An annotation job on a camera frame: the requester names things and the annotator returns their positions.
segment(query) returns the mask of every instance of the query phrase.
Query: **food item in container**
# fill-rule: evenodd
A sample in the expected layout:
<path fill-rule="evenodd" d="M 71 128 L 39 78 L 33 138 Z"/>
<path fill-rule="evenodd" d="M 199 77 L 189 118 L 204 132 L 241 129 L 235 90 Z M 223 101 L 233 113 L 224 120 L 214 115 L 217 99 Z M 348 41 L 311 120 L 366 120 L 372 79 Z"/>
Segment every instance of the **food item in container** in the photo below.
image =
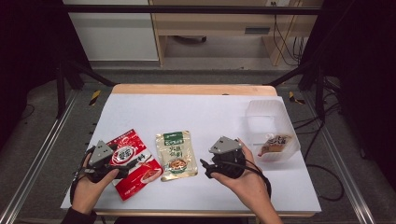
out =
<path fill-rule="evenodd" d="M 156 146 L 163 166 L 161 181 L 198 174 L 189 131 L 157 134 Z"/>
<path fill-rule="evenodd" d="M 278 134 L 275 137 L 272 137 L 267 140 L 262 146 L 259 155 L 262 156 L 268 152 L 281 152 L 286 147 L 288 142 L 290 141 L 291 136 L 286 134 Z"/>

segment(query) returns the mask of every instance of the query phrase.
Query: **black cable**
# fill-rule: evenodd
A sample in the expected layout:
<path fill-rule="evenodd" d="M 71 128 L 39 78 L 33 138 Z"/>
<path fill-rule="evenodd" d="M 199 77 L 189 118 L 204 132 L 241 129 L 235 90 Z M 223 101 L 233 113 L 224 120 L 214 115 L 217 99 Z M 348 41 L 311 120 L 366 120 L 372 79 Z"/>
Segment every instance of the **black cable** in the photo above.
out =
<path fill-rule="evenodd" d="M 325 96 L 323 96 L 323 100 L 326 100 L 327 97 L 329 97 L 331 95 L 335 95 L 335 94 L 336 94 L 335 92 L 327 93 Z"/>
<path fill-rule="evenodd" d="M 315 133 L 315 132 L 317 132 L 318 130 L 314 130 L 314 131 L 312 131 L 312 132 L 307 132 L 307 133 L 296 133 L 296 134 L 310 134 L 310 133 Z"/>
<path fill-rule="evenodd" d="M 290 53 L 290 50 L 289 50 L 288 45 L 287 45 L 287 43 L 286 43 L 286 39 L 283 38 L 283 35 L 280 33 L 279 27 L 277 26 L 277 18 L 276 18 L 276 15 L 274 15 L 274 16 L 275 16 L 275 28 L 276 28 L 277 32 L 279 33 L 279 36 L 280 36 L 280 38 L 282 39 L 282 42 L 283 42 L 283 44 L 285 45 L 285 48 L 286 48 L 286 50 L 288 51 L 289 56 L 290 56 L 294 61 L 296 61 L 296 60 L 293 58 L 292 54 Z"/>
<path fill-rule="evenodd" d="M 309 120 L 311 120 L 311 119 L 300 119 L 300 120 L 293 121 L 292 123 L 293 123 L 293 124 L 301 123 L 301 122 L 309 121 Z"/>
<path fill-rule="evenodd" d="M 331 202 L 338 202 L 338 201 L 340 201 L 340 200 L 344 197 L 344 194 L 345 194 L 344 185 L 343 185 L 343 182 L 341 181 L 340 177 L 338 177 L 338 175 L 336 175 L 334 172 L 332 172 L 331 170 L 329 170 L 329 169 L 327 169 L 327 168 L 325 168 L 325 167 L 323 167 L 323 166 L 319 166 L 319 165 L 315 165 L 315 164 L 307 164 L 306 167 L 315 167 L 315 168 L 319 168 L 319 169 L 321 169 L 321 170 L 326 171 L 326 172 L 329 173 L 330 175 L 334 176 L 335 179 L 337 180 L 337 182 L 338 182 L 338 183 L 340 184 L 340 186 L 341 186 L 341 193 L 340 193 L 340 195 L 339 195 L 338 197 L 336 197 L 336 198 L 329 198 L 329 197 L 325 197 L 325 196 L 322 196 L 322 195 L 319 194 L 319 198 L 322 198 L 322 199 L 324 199 L 324 200 L 331 201 Z"/>
<path fill-rule="evenodd" d="M 285 57 L 283 56 L 282 51 L 280 50 L 279 46 L 278 46 L 277 43 L 276 43 L 276 39 L 275 39 L 275 31 L 276 31 L 276 28 L 277 28 L 276 15 L 274 15 L 274 29 L 275 29 L 275 30 L 274 30 L 274 34 L 273 34 L 274 44 L 275 44 L 277 50 L 279 50 L 280 56 L 282 57 L 282 59 L 283 59 L 283 61 L 285 62 L 285 64 L 290 65 L 290 66 L 298 65 L 298 64 L 290 64 L 290 63 L 288 63 L 288 62 L 286 61 Z"/>
<path fill-rule="evenodd" d="M 84 173 L 83 176 L 79 176 L 82 173 L 82 171 L 85 169 L 85 167 L 84 167 L 85 159 L 87 158 L 88 154 L 93 152 L 93 150 L 94 150 L 94 147 L 91 147 L 90 149 L 88 149 L 85 152 L 84 157 L 82 158 L 82 160 L 81 160 L 81 162 L 79 164 L 78 170 L 73 173 L 74 174 L 74 178 L 73 178 L 72 184 L 70 186 L 70 203 L 71 204 L 73 204 L 74 193 L 76 191 L 76 187 L 77 187 L 78 181 L 86 176 L 85 173 Z"/>
<path fill-rule="evenodd" d="M 33 115 L 33 113 L 35 112 L 35 107 L 34 107 L 33 105 L 26 105 L 26 107 L 27 107 L 27 106 L 32 107 L 32 111 L 31 111 L 28 115 L 25 115 L 24 117 L 22 117 L 20 120 L 29 118 L 29 117 L 30 117 L 31 115 Z"/>
<path fill-rule="evenodd" d="M 219 161 L 219 163 L 228 164 L 228 165 L 232 165 L 232 166 L 235 166 L 235 167 L 239 167 L 239 168 L 242 168 L 242 169 L 245 169 L 245 170 L 249 170 L 249 171 L 255 173 L 256 175 L 258 175 L 259 177 L 261 177 L 262 180 L 263 180 L 264 183 L 265 183 L 265 186 L 267 187 L 268 196 L 271 198 L 272 188 L 271 188 L 271 183 L 270 183 L 270 181 L 269 181 L 268 178 L 262 173 L 261 169 L 260 169 L 257 165 L 255 165 L 255 164 L 254 164 L 253 162 L 251 162 L 251 161 L 248 161 L 248 162 L 249 162 L 250 164 L 252 164 L 257 170 L 255 170 L 255 169 L 253 169 L 253 168 L 251 168 L 251 167 L 248 167 L 248 166 L 246 166 L 246 165 L 241 165 L 241 164 L 238 164 L 238 163 L 235 163 L 235 162 L 230 162 L 230 161 Z"/>
<path fill-rule="evenodd" d="M 294 37 L 294 41 L 293 41 L 293 57 L 297 60 L 297 64 L 300 65 L 301 58 L 303 56 L 304 38 L 301 37 L 301 39 L 300 39 L 300 47 L 299 47 L 298 53 L 295 53 L 295 47 L 296 47 L 297 39 L 298 39 L 297 36 Z"/>
<path fill-rule="evenodd" d="M 323 128 L 323 126 L 324 126 L 324 122 L 322 121 L 322 122 L 320 123 L 319 129 L 316 131 L 316 133 L 315 133 L 313 139 L 312 139 L 311 142 L 309 143 L 308 149 L 306 150 L 306 152 L 305 152 L 305 154 L 304 154 L 304 161 L 306 161 L 306 158 L 308 157 L 308 154 L 309 154 L 309 152 L 311 151 L 312 145 L 314 145 L 315 139 L 317 139 L 317 137 L 318 137 L 318 135 L 319 135 L 319 133 L 320 133 L 320 130 Z"/>
<path fill-rule="evenodd" d="M 328 94 L 328 95 L 324 96 L 324 97 L 323 97 L 323 100 L 324 100 L 325 98 L 327 98 L 328 96 L 330 96 L 330 95 L 331 95 L 331 94 Z M 339 106 L 339 103 L 336 103 L 336 104 L 334 104 L 334 105 L 331 105 L 329 108 L 327 108 L 327 109 L 325 110 L 325 115 L 329 116 L 333 111 L 335 111 L 335 110 L 337 109 L 337 106 Z M 307 125 L 307 124 L 309 124 L 309 123 L 311 123 L 311 122 L 313 122 L 314 120 L 317 120 L 317 119 L 318 119 L 318 116 L 314 117 L 313 119 L 309 119 L 309 121 L 308 121 L 307 123 L 305 123 L 305 124 L 299 126 L 298 128 L 304 127 L 305 125 Z M 304 154 L 304 162 L 305 162 L 306 167 L 315 167 L 315 168 L 319 168 L 319 169 L 321 169 L 321 170 L 323 170 L 323 171 L 325 171 L 325 172 L 327 172 L 327 173 L 329 173 L 330 175 L 332 175 L 332 176 L 335 177 L 335 179 L 337 180 L 337 182 L 339 183 L 339 185 L 340 185 L 340 187 L 341 187 L 341 193 L 340 193 L 340 195 L 339 195 L 338 197 L 336 197 L 336 198 L 329 198 L 329 197 L 326 197 L 326 196 L 322 196 L 322 195 L 320 195 L 320 194 L 319 194 L 318 196 L 319 196 L 319 198 L 321 198 L 321 199 L 323 199 L 323 200 L 327 200 L 327 201 L 330 201 L 330 202 L 338 202 L 338 201 L 340 201 L 340 200 L 344 197 L 344 194 L 345 194 L 345 188 L 344 188 L 343 182 L 342 182 L 341 179 L 338 177 L 338 175 L 336 175 L 334 172 L 332 172 L 331 170 L 329 170 L 329 169 L 327 169 L 327 168 L 325 168 L 325 167 L 323 167 L 323 166 L 306 163 L 306 159 L 307 159 L 307 157 L 308 157 L 308 155 L 309 155 L 309 152 L 311 151 L 312 146 L 313 146 L 315 140 L 317 139 L 318 134 L 320 133 L 320 130 L 321 130 L 323 127 L 324 127 L 324 121 L 322 121 L 322 122 L 320 123 L 319 128 L 318 128 L 315 132 L 313 132 L 313 133 L 315 133 L 315 135 L 314 135 L 314 137 L 312 138 L 312 140 L 311 140 L 311 142 L 310 142 L 310 144 L 309 144 L 309 146 L 308 146 L 308 148 L 307 148 L 307 150 L 306 150 L 306 152 L 305 152 L 305 154 Z"/>

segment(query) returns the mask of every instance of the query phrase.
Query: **person's left hand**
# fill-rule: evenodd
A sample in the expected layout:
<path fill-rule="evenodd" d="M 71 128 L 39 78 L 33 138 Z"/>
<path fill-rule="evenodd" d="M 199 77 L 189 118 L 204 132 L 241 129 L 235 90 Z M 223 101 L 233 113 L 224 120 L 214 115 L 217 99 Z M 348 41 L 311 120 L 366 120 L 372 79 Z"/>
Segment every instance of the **person's left hand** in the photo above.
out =
<path fill-rule="evenodd" d="M 83 167 L 87 167 L 90 155 L 84 161 Z M 76 186 L 72 208 L 82 214 L 89 215 L 95 207 L 105 187 L 116 178 L 118 169 L 110 171 L 98 183 L 92 183 L 87 176 L 81 177 Z"/>

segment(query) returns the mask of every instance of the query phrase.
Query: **black pole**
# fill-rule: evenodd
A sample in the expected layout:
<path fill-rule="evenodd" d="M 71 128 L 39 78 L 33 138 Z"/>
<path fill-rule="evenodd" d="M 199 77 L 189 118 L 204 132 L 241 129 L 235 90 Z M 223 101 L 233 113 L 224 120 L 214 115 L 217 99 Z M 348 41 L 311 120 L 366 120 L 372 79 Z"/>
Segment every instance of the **black pole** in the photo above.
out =
<path fill-rule="evenodd" d="M 309 69 L 312 69 L 312 62 L 311 61 L 307 61 L 306 63 L 302 63 L 298 67 L 296 67 L 295 69 L 289 71 L 286 75 L 283 75 L 282 77 L 279 77 L 279 78 L 275 79 L 274 81 L 272 81 L 270 83 L 265 83 L 265 84 L 262 84 L 262 85 L 263 86 L 276 87 L 276 86 L 282 84 L 283 82 L 291 79 L 292 77 L 295 77 L 295 76 L 300 75 L 300 74 L 304 74 Z"/>
<path fill-rule="evenodd" d="M 77 69 L 79 72 L 83 72 L 84 74 L 100 81 L 101 83 L 107 85 L 108 87 L 114 87 L 115 85 L 119 84 L 113 81 L 108 80 L 105 77 L 101 77 L 99 74 L 93 72 L 91 69 L 84 67 L 83 65 L 76 63 L 74 61 L 69 61 L 67 64 Z"/>
<path fill-rule="evenodd" d="M 133 5 L 51 5 L 46 10 L 64 10 L 84 13 L 187 13 L 187 14 L 267 14 L 267 15 L 321 15 L 335 9 L 321 7 L 232 7 L 232 6 L 133 6 Z"/>
<path fill-rule="evenodd" d="M 324 112 L 324 102 L 323 102 L 323 91 L 324 91 L 324 75 L 323 68 L 318 67 L 317 74 L 317 86 L 315 92 L 315 109 L 318 113 L 318 117 L 324 122 L 326 114 Z"/>

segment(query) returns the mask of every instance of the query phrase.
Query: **table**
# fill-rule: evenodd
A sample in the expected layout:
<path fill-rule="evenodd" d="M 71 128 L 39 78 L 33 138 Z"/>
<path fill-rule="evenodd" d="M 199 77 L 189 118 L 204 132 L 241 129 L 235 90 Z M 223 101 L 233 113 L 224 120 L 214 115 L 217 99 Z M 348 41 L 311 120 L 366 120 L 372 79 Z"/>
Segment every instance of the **table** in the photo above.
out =
<path fill-rule="evenodd" d="M 205 176 L 205 168 L 198 160 L 210 161 L 212 154 L 207 150 L 221 134 L 244 139 L 244 129 L 233 116 L 241 117 L 250 100 L 271 97 L 277 97 L 276 90 L 269 86 L 117 85 L 107 99 L 90 145 L 100 139 L 111 140 L 134 128 L 151 153 L 157 156 L 156 133 L 188 130 L 191 131 L 198 175 L 168 182 L 158 178 L 124 202 L 109 185 L 95 211 L 102 216 L 254 217 L 229 189 Z M 211 110 L 213 104 L 219 108 Z M 203 105 L 210 107 L 210 114 Z M 180 113 L 170 118 L 170 114 L 175 113 L 172 106 L 181 106 L 178 109 L 185 116 Z M 192 116 L 192 111 L 198 107 L 201 110 Z M 233 112 L 224 113 L 227 109 Z M 281 216 L 310 217 L 321 211 L 300 151 L 287 162 L 258 162 L 258 165 L 272 183 L 272 202 Z M 69 206 L 67 194 L 61 208 Z"/>

